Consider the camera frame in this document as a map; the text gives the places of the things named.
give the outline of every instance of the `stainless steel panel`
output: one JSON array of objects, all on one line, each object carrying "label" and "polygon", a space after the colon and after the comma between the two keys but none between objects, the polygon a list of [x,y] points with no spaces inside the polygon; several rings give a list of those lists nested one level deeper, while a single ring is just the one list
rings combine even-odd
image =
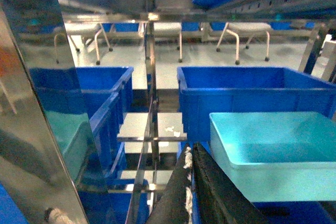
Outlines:
[{"label": "stainless steel panel", "polygon": [[[11,134],[19,139],[27,138],[26,142],[29,144],[34,142],[35,136],[39,136],[36,139],[36,146],[26,146],[29,153],[36,154],[33,157],[23,157],[22,163],[32,164],[29,169],[33,169],[44,184],[40,185],[32,177],[20,181],[20,184],[23,187],[31,184],[36,190],[52,191],[52,194],[48,196],[50,200],[56,194],[57,207],[61,207],[62,202],[66,206],[62,207],[62,210],[70,211],[71,216],[77,218],[80,214],[83,217],[84,214],[78,202],[75,186],[81,190],[79,195],[85,202],[84,207],[90,221],[99,217],[101,223],[111,223],[113,217],[111,217],[112,210],[107,185],[98,160],[98,152],[57,0],[1,0],[1,7],[40,104],[39,107],[35,96],[32,95],[35,104],[24,102],[23,105],[26,105],[25,110],[27,111],[18,112],[17,115],[20,116],[8,122],[13,125]],[[44,129],[47,130],[48,137],[47,132],[41,135]],[[14,151],[12,158],[19,158],[20,153],[25,152],[22,147],[17,150],[14,146],[12,147]],[[46,167],[42,165],[41,168],[39,163],[45,163]],[[8,181],[5,187],[11,187],[13,184],[15,185],[14,182]],[[62,187],[66,188],[65,185],[71,185],[72,192],[69,188],[66,191],[62,190]],[[83,188],[90,185],[99,189],[100,196],[105,194],[106,197],[97,196],[96,201],[86,200],[88,195]],[[20,198],[21,196],[17,196],[21,194],[20,190],[11,196]],[[61,195],[57,195],[55,190],[59,190]],[[45,204],[46,200],[36,199],[35,197],[39,195],[34,193],[35,195],[25,195],[26,201],[19,202],[19,206],[24,213],[27,213],[26,216],[31,218],[32,223],[41,223],[41,216],[35,216],[40,214],[41,209],[31,210],[30,203],[34,205],[34,201],[37,201],[38,204]],[[98,202],[104,207],[96,213],[97,209],[94,205]]]},{"label": "stainless steel panel", "polygon": [[59,209],[88,223],[0,10],[0,181],[29,223]]},{"label": "stainless steel panel", "polygon": [[320,54],[322,45],[328,34],[329,25],[317,24],[308,40],[305,52],[299,66],[299,71],[311,74],[315,66],[316,60]]}]

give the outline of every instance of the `chair leg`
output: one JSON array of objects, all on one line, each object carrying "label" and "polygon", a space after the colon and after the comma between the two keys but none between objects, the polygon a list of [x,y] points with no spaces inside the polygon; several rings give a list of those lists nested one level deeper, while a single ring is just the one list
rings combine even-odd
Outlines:
[{"label": "chair leg", "polygon": [[103,34],[104,34],[104,38],[105,38],[105,41],[106,41],[106,44],[107,46],[109,47],[109,51],[112,52],[113,51],[113,48],[111,47],[110,43],[109,43],[109,40],[107,38],[107,35],[106,35],[106,32],[104,30],[104,27],[102,24],[100,24],[100,29],[102,30]]},{"label": "chair leg", "polygon": [[269,61],[269,32],[266,31],[266,35],[267,35],[267,49],[266,49],[266,57],[265,57],[265,61]]},{"label": "chair leg", "polygon": [[178,60],[179,60],[179,63],[181,63],[183,61],[183,58],[182,58],[182,31],[180,31],[180,58]]},{"label": "chair leg", "polygon": [[245,48],[246,48],[246,49],[249,49],[249,48],[250,48],[250,42],[251,42],[251,40],[253,39],[253,36],[254,36],[254,34],[252,34],[252,35],[248,38],[248,40],[247,40],[247,42],[246,42],[246,45],[245,45]]},{"label": "chair leg", "polygon": [[233,35],[236,37],[236,40],[237,40],[237,43],[236,43],[236,62],[235,64],[236,65],[239,65],[240,64],[240,60],[239,60],[239,36],[238,34],[234,33],[233,31],[231,30],[226,30],[229,34]]},{"label": "chair leg", "polygon": [[218,44],[217,44],[217,47],[216,47],[216,51],[217,51],[217,52],[220,52],[220,48],[219,48],[219,46],[220,46],[220,44],[222,43],[222,39],[223,39],[224,33],[225,33],[225,31],[226,31],[228,25],[229,25],[229,23],[226,22],[225,27],[224,27],[224,29],[223,29],[223,31],[222,31],[222,34],[220,35],[220,38],[219,38],[219,41],[218,41]]},{"label": "chair leg", "polygon": [[95,35],[94,35],[94,43],[96,47],[96,54],[97,54],[97,62],[96,65],[100,65],[100,54],[99,54],[99,47],[98,47],[98,36],[101,34],[102,29],[100,29]]},{"label": "chair leg", "polygon": [[76,46],[76,44],[75,44],[75,42],[74,42],[74,39],[73,39],[71,36],[69,36],[69,39],[70,39],[71,43],[74,45],[74,47],[75,47],[75,49],[76,49],[76,52],[79,52],[80,49]]}]

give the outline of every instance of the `plastic crate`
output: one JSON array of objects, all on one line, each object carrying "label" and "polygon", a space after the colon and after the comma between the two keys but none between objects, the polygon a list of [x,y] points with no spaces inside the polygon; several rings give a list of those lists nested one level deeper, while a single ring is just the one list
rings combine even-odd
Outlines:
[{"label": "plastic crate", "polygon": [[34,86],[38,88],[57,90],[79,89],[79,82],[75,68],[32,68],[29,73],[34,81]]},{"label": "plastic crate", "polygon": [[[115,179],[112,182],[108,183],[108,186],[111,185],[126,185],[134,184],[134,179]],[[127,211],[131,201],[132,193],[129,194],[110,194],[112,201],[113,210],[116,216],[117,223],[124,224],[127,217]],[[138,210],[138,218],[136,224],[144,224],[149,216],[149,208],[147,205],[147,194],[141,194]]]},{"label": "plastic crate", "polygon": [[107,33],[109,33],[113,24],[111,24],[111,23],[104,23],[102,25],[103,25],[104,31],[107,32]]},{"label": "plastic crate", "polygon": [[28,224],[21,211],[13,202],[5,188],[0,184],[0,223]]},{"label": "plastic crate", "polygon": [[139,23],[115,23],[114,27],[118,33],[138,32]]},{"label": "plastic crate", "polygon": [[251,202],[336,200],[336,124],[316,112],[211,113],[214,160]]},{"label": "plastic crate", "polygon": [[223,31],[225,24],[226,23],[223,22],[212,22],[210,26],[213,31]]},{"label": "plastic crate", "polygon": [[80,87],[84,92],[96,90],[119,94],[119,123],[124,122],[133,102],[132,67],[80,67],[77,68]]},{"label": "plastic crate", "polygon": [[182,31],[198,31],[197,22],[182,22]]},{"label": "plastic crate", "polygon": [[269,23],[273,30],[293,30],[290,25],[292,22],[270,22]]},{"label": "plastic crate", "polygon": [[[113,185],[134,184],[134,179],[116,179],[108,183]],[[132,192],[120,194],[78,192],[81,203],[88,216],[90,224],[116,223],[125,224]],[[139,212],[136,224],[144,224],[149,216],[147,194],[141,194]]]},{"label": "plastic crate", "polygon": [[335,224],[318,202],[254,203],[271,224]]},{"label": "plastic crate", "polygon": [[212,112],[316,111],[332,118],[336,85],[279,67],[178,67],[189,141],[209,141]]},{"label": "plastic crate", "polygon": [[[90,94],[90,98],[97,97],[103,100],[107,94]],[[119,133],[118,120],[118,94],[110,95],[99,109],[90,117],[90,126],[95,140],[99,160],[103,169],[111,168],[114,161],[119,144],[117,135]]]}]

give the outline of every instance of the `metal bar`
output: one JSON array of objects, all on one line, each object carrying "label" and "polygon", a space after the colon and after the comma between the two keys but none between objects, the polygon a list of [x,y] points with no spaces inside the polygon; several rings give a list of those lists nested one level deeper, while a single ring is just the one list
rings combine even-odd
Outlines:
[{"label": "metal bar", "polygon": [[325,24],[315,25],[303,53],[299,71],[308,74],[312,73],[327,34],[328,27]]},{"label": "metal bar", "polygon": [[[152,193],[152,192],[163,192],[166,188],[166,185],[156,185],[154,183],[149,185],[143,185],[141,187],[141,193]],[[110,194],[129,194],[134,189],[134,184],[127,185],[114,185],[108,188]]]},{"label": "metal bar", "polygon": [[138,217],[138,211],[139,211],[139,204],[140,204],[140,196],[141,196],[141,188],[143,186],[143,178],[144,178],[144,172],[145,172],[145,166],[146,166],[146,160],[147,160],[147,153],[149,150],[149,139],[150,139],[150,122],[151,122],[151,110],[153,109],[153,101],[150,103],[150,111],[148,113],[147,117],[147,124],[146,129],[144,132],[144,140],[142,144],[141,154],[138,162],[137,167],[137,174],[135,176],[134,180],[134,188],[133,193],[130,200],[129,209],[127,212],[126,222],[125,224],[134,224],[137,221]]},{"label": "metal bar", "polygon": [[[139,143],[144,141],[144,137],[119,137],[118,142],[133,142],[133,143]],[[155,137],[154,141],[156,142],[184,142],[187,141],[186,136],[180,136],[180,137]]]},{"label": "metal bar", "polygon": [[333,81],[336,72],[336,41],[326,41],[321,57],[329,58],[322,75],[322,80]]},{"label": "metal bar", "polygon": [[158,117],[157,117],[157,107],[158,107],[158,91],[156,90],[156,69],[155,69],[155,40],[154,40],[154,22],[149,22],[146,27],[145,34],[145,63],[146,63],[146,72],[147,72],[147,89],[148,97],[152,101],[152,109],[150,110],[149,117],[150,125],[150,138],[152,139],[152,158],[153,166],[155,162],[159,161],[159,144],[158,142],[153,141],[155,137],[159,136],[158,131]]}]

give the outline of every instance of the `light blue plastic tray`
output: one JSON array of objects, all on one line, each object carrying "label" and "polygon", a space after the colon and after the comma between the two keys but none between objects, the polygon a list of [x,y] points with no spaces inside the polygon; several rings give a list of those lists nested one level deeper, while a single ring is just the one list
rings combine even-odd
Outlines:
[{"label": "light blue plastic tray", "polygon": [[251,202],[336,200],[336,124],[316,112],[211,113],[214,159]]}]

